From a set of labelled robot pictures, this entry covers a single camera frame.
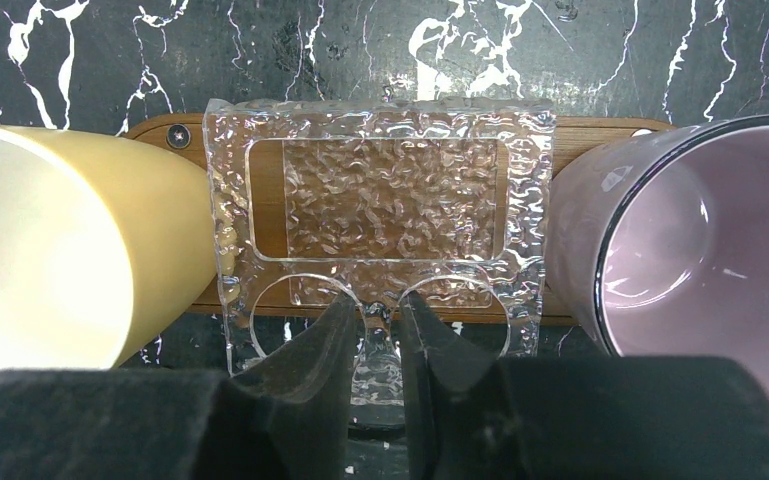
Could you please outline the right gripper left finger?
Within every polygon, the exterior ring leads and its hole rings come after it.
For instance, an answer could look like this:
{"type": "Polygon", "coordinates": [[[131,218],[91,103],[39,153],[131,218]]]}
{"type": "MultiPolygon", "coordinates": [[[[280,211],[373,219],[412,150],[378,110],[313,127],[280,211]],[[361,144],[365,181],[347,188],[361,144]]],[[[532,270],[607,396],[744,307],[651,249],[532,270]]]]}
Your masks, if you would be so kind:
{"type": "Polygon", "coordinates": [[[0,479],[338,479],[356,304],[244,372],[0,371],[0,479]]]}

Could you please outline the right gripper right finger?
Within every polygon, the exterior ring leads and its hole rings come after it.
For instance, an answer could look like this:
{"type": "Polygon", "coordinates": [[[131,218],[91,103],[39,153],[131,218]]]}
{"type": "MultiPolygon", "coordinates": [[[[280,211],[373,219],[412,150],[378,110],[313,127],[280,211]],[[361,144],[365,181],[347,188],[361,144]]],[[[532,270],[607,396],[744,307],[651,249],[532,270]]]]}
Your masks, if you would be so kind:
{"type": "Polygon", "coordinates": [[[717,357],[498,357],[399,303],[414,479],[769,479],[769,400],[717,357]]]}

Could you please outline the oval wooden tray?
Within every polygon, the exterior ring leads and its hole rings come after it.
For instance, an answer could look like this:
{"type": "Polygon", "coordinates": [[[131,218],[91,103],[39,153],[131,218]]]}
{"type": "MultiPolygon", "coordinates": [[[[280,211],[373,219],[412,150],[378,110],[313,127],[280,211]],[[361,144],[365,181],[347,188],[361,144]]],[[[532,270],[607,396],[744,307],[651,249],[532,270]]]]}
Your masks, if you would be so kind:
{"type": "MultiPolygon", "coordinates": [[[[203,146],[201,113],[162,114],[140,122],[126,130],[124,136],[162,149],[172,151],[204,169],[206,167],[203,146]]],[[[561,116],[555,130],[552,154],[553,173],[558,174],[564,167],[585,152],[635,134],[649,131],[667,131],[674,127],[668,123],[644,118],[605,118],[561,116]]],[[[255,229],[275,234],[284,240],[286,235],[278,231],[277,197],[260,191],[255,194],[254,212],[266,215],[266,226],[255,229]]],[[[290,300],[290,286],[287,281],[271,287],[265,298],[256,307],[260,316],[303,317],[318,316],[322,306],[293,305],[290,300]]],[[[467,324],[504,323],[502,306],[495,303],[485,308],[448,308],[442,307],[438,314],[445,322],[464,322],[467,324]]]]}

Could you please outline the clear textured acrylic holder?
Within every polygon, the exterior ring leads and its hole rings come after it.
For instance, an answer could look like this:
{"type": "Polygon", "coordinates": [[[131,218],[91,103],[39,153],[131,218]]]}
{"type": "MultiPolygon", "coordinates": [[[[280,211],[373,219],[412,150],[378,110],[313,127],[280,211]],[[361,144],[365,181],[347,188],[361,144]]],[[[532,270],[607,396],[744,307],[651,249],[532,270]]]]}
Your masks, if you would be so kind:
{"type": "Polygon", "coordinates": [[[365,324],[357,405],[402,401],[400,300],[501,310],[504,356],[537,350],[557,118],[546,100],[211,100],[203,117],[228,370],[265,360],[270,293],[341,295],[365,324]]]}

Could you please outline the yellow mug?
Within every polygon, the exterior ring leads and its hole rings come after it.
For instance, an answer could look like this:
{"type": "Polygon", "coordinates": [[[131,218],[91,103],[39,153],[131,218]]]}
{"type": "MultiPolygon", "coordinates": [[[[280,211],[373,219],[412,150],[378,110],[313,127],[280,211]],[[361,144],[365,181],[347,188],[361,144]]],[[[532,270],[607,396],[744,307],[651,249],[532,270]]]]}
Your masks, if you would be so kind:
{"type": "Polygon", "coordinates": [[[179,155],[0,125],[0,371],[121,365],[214,279],[213,230],[179,155]]]}

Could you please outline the purple mug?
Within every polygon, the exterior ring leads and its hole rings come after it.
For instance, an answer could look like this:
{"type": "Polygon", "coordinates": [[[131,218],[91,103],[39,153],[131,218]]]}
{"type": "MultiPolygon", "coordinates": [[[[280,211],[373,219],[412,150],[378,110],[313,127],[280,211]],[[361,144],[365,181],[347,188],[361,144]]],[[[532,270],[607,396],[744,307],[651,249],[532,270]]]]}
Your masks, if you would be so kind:
{"type": "Polygon", "coordinates": [[[726,357],[769,397],[769,115],[595,147],[547,219],[547,285],[602,351],[726,357]]]}

